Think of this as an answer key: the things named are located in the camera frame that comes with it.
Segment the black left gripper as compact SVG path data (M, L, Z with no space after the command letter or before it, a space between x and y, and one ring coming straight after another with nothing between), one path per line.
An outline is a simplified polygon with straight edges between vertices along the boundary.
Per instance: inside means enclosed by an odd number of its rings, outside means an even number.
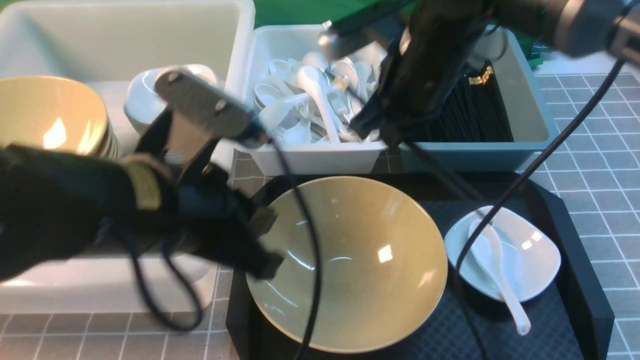
M259 243L274 225L273 210L231 189L229 174L210 163L220 139L208 137L190 161L166 162L170 132L186 120L162 110L135 148L135 257L156 251L172 271L175 252L242 269L256 280L272 280L284 256Z

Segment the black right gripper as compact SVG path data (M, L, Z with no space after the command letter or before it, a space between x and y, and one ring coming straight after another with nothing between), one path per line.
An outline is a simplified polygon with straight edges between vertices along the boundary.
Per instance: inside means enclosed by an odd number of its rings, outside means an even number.
M409 44L393 57L381 102L367 102L349 129L380 130L387 148L397 149L416 126L393 118L425 118L441 109L494 7L493 0L419 0L409 19Z

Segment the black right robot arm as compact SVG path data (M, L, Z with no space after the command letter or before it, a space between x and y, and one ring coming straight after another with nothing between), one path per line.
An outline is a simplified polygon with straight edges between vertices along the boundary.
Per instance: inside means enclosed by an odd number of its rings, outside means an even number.
M395 148L436 119L491 25L528 35L578 59L606 51L639 64L639 2L633 0L380 0L330 25L318 37L329 59L371 43L384 47L381 79L349 129L378 131Z

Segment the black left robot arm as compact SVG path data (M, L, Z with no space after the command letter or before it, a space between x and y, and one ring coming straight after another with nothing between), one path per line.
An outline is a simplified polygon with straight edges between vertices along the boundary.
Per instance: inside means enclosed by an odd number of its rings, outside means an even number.
M274 278L284 258L260 235L276 214L227 182L206 160L163 161L173 124L162 111L134 153L119 161L12 144L1 150L1 279L50 261L132 252L186 253Z

